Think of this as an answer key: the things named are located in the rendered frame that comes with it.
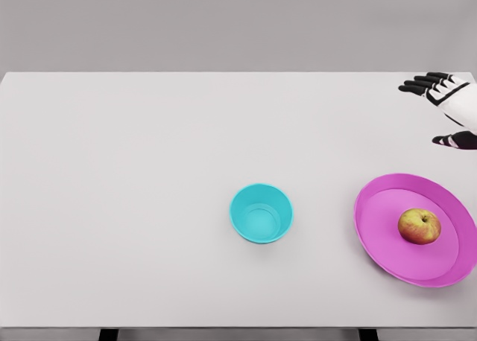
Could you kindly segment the red yellow apple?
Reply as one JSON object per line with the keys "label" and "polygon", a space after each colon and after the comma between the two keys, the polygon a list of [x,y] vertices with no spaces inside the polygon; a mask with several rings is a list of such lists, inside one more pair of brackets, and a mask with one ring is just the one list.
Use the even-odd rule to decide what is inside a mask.
{"label": "red yellow apple", "polygon": [[397,228],[403,239],[417,245],[433,243],[441,234],[437,215],[422,208],[404,211],[398,219]]}

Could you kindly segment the pink plate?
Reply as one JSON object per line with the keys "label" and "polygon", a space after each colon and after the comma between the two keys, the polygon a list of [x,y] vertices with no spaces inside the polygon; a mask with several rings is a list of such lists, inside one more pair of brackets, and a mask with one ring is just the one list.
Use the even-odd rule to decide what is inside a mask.
{"label": "pink plate", "polygon": [[[442,229],[433,243],[417,245],[398,231],[400,215],[423,208],[437,215]],[[369,181],[354,206],[358,239],[386,272],[420,287],[447,287],[477,267],[477,225],[464,204],[443,186],[407,173]]]}

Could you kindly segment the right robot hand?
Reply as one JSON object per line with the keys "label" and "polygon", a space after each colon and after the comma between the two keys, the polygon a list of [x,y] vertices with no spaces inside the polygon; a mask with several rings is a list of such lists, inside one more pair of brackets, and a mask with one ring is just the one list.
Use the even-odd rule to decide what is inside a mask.
{"label": "right robot hand", "polygon": [[444,72],[415,76],[398,87],[425,98],[463,131],[435,136],[432,143],[457,150],[477,150],[477,83]]}

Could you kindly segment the blue bowl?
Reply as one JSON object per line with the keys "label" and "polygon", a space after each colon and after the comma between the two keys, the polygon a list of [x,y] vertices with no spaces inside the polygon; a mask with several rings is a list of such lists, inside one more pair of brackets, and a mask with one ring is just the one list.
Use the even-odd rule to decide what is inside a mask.
{"label": "blue bowl", "polygon": [[276,186],[254,183],[236,192],[230,201],[230,222],[251,243],[267,244],[285,236],[294,222],[288,195]]}

